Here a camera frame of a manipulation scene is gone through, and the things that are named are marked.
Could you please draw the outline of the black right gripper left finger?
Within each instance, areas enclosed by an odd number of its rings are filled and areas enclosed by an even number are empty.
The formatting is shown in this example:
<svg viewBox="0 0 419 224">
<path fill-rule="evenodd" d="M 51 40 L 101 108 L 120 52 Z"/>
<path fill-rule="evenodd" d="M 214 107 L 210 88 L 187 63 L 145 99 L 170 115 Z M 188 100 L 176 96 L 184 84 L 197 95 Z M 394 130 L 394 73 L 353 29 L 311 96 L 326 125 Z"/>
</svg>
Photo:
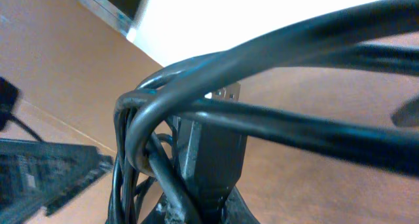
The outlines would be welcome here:
<svg viewBox="0 0 419 224">
<path fill-rule="evenodd" d="M 1 222 L 52 215 L 113 169 L 91 145 L 1 140 Z"/>
</svg>

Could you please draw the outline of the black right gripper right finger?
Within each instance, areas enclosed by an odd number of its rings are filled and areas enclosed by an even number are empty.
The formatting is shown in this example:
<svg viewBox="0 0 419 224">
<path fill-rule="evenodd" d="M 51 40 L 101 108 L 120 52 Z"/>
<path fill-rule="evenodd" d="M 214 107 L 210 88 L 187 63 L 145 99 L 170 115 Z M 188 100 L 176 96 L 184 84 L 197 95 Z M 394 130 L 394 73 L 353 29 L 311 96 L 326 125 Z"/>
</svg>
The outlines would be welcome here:
<svg viewBox="0 0 419 224">
<path fill-rule="evenodd" d="M 398 127 L 418 127 L 418 96 L 404 103 L 391 116 Z"/>
</svg>

